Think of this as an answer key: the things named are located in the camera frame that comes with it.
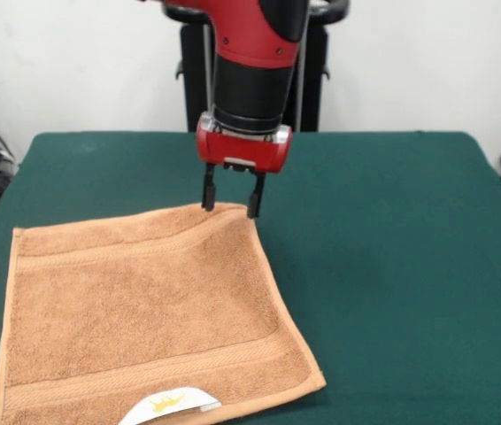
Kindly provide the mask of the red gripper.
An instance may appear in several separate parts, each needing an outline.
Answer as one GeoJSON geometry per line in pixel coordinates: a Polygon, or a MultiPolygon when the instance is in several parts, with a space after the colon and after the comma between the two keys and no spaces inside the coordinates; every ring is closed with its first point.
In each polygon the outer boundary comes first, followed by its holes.
{"type": "Polygon", "coordinates": [[[256,219],[260,214],[266,174],[281,171],[289,154],[292,130],[280,125],[268,135],[245,135],[222,127],[208,112],[203,112],[197,124],[197,151],[205,162],[201,207],[211,212],[215,205],[215,165],[241,166],[257,172],[256,182],[247,205],[247,217],[256,219]]]}

